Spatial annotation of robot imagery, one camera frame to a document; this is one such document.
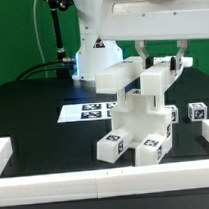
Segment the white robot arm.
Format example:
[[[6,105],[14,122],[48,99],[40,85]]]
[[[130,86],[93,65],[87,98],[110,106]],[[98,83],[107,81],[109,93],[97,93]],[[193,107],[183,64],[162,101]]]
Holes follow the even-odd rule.
[[[73,1],[80,24],[79,81],[93,82],[98,71],[123,57],[119,40],[176,40],[181,59],[190,40],[209,39],[209,0]]]

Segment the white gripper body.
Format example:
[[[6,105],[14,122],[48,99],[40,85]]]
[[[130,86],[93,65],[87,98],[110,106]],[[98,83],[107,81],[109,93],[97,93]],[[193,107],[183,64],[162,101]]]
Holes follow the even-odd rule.
[[[102,39],[209,39],[209,0],[97,0],[95,5]]]

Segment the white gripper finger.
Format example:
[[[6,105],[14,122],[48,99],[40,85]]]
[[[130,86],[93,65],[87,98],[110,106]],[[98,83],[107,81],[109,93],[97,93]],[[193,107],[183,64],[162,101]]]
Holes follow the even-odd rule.
[[[177,41],[177,47],[178,47],[178,52],[176,56],[172,56],[170,59],[170,69],[171,70],[179,70],[182,63],[182,56],[184,55],[185,50],[187,49],[188,46],[188,40],[178,40]]]
[[[135,48],[137,53],[143,59],[143,68],[148,69],[153,66],[154,58],[146,51],[146,42],[142,40],[135,41]]]

